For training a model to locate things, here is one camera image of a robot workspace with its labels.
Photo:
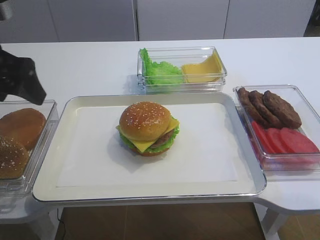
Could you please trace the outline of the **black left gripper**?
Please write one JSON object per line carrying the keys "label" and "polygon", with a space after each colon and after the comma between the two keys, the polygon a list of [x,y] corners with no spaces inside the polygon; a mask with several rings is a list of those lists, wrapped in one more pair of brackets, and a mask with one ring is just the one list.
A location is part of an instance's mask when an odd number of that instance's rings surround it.
{"label": "black left gripper", "polygon": [[47,93],[39,81],[35,62],[31,58],[18,58],[0,47],[0,100],[4,101],[7,95],[42,105]]}

